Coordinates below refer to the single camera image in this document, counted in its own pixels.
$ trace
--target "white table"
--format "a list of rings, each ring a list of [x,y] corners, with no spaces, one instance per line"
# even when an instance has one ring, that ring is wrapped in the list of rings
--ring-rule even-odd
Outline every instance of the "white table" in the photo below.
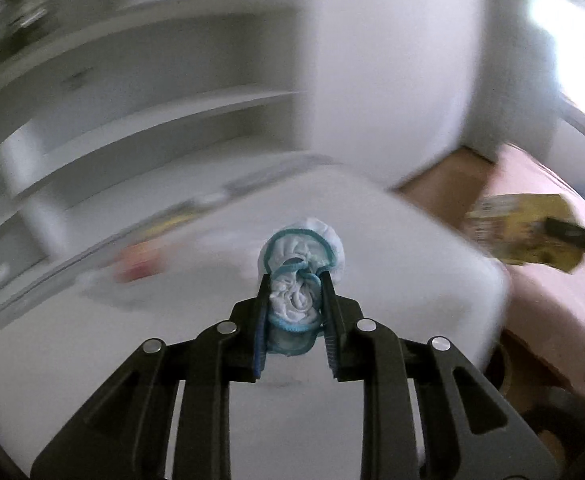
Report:
[[[450,338],[476,365],[496,341],[503,267],[414,206],[336,166],[320,166],[167,235],[170,268],[136,283],[137,303],[77,283],[0,330],[0,443],[29,472],[74,411],[150,337],[194,338],[253,296],[261,244],[306,216],[342,238],[336,286],[404,338]],[[263,379],[231,386],[237,479],[358,478],[363,391],[336,383],[321,339],[297,358],[269,356]]]

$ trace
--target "yellow package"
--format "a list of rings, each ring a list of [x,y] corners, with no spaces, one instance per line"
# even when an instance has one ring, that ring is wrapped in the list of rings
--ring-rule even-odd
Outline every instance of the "yellow package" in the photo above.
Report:
[[[581,262],[583,251],[546,236],[547,217],[576,223],[569,203],[559,194],[489,196],[467,214],[466,231],[506,264],[545,264],[570,272]]]

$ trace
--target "pink bedding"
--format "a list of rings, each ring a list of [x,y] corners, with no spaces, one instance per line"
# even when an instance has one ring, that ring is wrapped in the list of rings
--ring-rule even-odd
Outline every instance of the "pink bedding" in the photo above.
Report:
[[[585,227],[585,200],[524,150],[505,144],[484,194],[512,193],[560,193]],[[507,329],[585,394],[585,256],[570,274],[539,264],[508,270]]]

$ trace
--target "white cloth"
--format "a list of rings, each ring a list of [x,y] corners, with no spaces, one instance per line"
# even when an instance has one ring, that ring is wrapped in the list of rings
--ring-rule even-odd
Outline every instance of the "white cloth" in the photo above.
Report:
[[[303,332],[320,324],[321,285],[329,270],[338,282],[345,269],[341,239],[316,218],[296,222],[274,234],[259,254],[259,272],[271,275],[271,320],[284,330]]]

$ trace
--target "cloth with teal edge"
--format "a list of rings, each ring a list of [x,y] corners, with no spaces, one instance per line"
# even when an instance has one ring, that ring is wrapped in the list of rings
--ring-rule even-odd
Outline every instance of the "cloth with teal edge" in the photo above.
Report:
[[[287,356],[310,350],[321,332],[321,281],[334,283],[345,268],[343,244],[335,231],[307,218],[277,231],[259,254],[259,271],[271,275],[268,351]]]

